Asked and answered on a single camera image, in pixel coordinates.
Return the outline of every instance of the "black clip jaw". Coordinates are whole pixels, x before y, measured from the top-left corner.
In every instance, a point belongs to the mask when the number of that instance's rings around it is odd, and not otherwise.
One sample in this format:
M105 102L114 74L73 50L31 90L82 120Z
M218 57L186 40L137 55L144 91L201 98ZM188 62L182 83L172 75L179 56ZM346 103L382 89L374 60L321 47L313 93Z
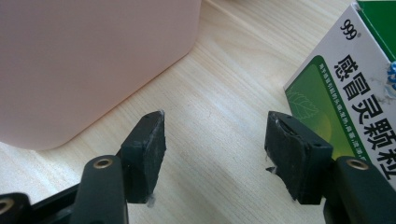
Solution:
M396 191L367 161L332 160L332 146L292 116L270 111L265 150L291 197L301 204L327 200L328 224L396 223Z
M27 195L0 195L0 223L127 223L126 203L146 203L166 150L164 113L144 116L117 156L89 161L79 185L30 205Z

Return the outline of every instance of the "wooden table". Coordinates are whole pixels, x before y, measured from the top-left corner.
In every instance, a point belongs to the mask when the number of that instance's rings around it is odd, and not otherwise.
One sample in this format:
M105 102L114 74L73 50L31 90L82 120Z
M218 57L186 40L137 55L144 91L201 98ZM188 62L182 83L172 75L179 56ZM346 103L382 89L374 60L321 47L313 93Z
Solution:
M115 154L139 119L165 111L167 151L154 207L130 204L131 223L324 223L322 205L294 202L265 171L269 110L350 1L203 0L191 53L67 144L0 145L0 193L37 203L79 182L90 159Z

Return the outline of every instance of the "pink container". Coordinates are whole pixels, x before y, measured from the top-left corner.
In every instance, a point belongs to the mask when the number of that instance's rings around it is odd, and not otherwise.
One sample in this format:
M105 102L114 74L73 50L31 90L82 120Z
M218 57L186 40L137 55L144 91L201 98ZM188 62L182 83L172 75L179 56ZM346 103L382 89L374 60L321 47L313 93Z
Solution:
M201 0L1 1L0 141L60 146L189 52Z

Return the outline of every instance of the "999 logo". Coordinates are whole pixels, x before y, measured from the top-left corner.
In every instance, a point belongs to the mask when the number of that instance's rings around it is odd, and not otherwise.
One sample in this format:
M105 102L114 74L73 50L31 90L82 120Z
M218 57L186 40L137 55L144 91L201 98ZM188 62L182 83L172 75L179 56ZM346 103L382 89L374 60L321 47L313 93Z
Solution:
M352 40L356 35L358 35L355 26L350 20L344 21L344 26L341 26L340 29L343 31L343 34L346 36L347 40Z

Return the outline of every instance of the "white and green box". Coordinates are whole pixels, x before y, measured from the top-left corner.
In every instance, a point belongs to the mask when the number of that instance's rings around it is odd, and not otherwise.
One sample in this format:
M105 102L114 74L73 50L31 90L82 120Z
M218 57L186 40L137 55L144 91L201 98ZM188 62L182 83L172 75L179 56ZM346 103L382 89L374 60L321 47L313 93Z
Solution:
M396 189L396 1L352 3L285 86L292 115Z

